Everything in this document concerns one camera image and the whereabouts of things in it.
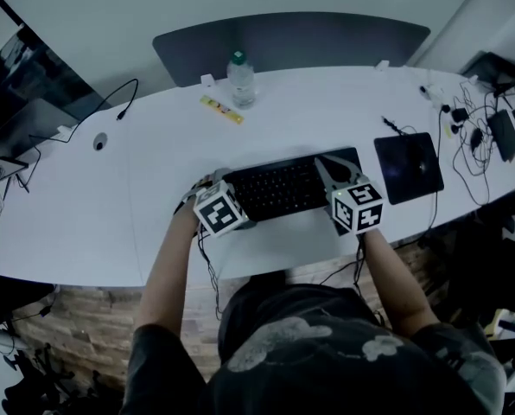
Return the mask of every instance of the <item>mouse pad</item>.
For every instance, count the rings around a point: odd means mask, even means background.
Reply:
[[[375,139],[390,204],[444,189],[436,150],[428,132]]]

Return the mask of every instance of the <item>person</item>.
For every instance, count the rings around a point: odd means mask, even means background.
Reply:
[[[366,263],[392,330],[353,289],[256,276],[226,306],[206,383],[180,340],[193,206],[174,215],[143,292],[122,415],[501,413],[505,374],[480,326],[440,323],[378,230]]]

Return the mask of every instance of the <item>white desk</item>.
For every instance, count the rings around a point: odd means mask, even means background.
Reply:
[[[241,125],[199,103],[206,93],[228,104],[225,82],[212,90],[192,86],[138,99],[120,122],[115,117],[121,106],[99,112],[70,144],[41,146],[44,158],[29,184],[31,194],[10,188],[0,216],[0,274],[62,284],[141,285],[182,194],[221,167],[354,146],[363,171],[384,187],[373,140],[393,132],[381,116],[429,132],[436,146],[437,111],[418,87],[435,82],[451,100],[461,98],[461,81],[458,75],[406,67],[295,69],[257,75],[257,103],[241,112]],[[473,102],[483,105],[483,88],[469,91]],[[92,141],[102,131],[109,143],[96,152]],[[451,167],[458,145],[442,134],[445,188],[436,225],[477,208]],[[462,156],[457,167],[484,202],[484,179],[468,175]],[[486,175],[492,201],[515,189],[515,159],[503,163],[494,151]],[[393,241],[420,233],[433,206],[433,195],[388,205],[383,234]],[[205,283],[207,269],[193,246],[189,281]],[[321,210],[206,240],[221,278],[304,265],[356,248],[355,237],[339,238]]]

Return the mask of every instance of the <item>bottle cap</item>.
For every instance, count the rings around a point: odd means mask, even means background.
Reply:
[[[244,65],[246,63],[246,54],[244,51],[236,51],[231,58],[235,65]]]

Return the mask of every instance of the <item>black keyboard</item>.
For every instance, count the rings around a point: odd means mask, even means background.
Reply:
[[[356,149],[345,148],[237,170],[223,178],[233,185],[235,198],[253,221],[324,208],[328,202],[315,167],[315,158],[321,155],[339,156],[361,168]],[[347,169],[321,161],[336,181],[347,181]]]

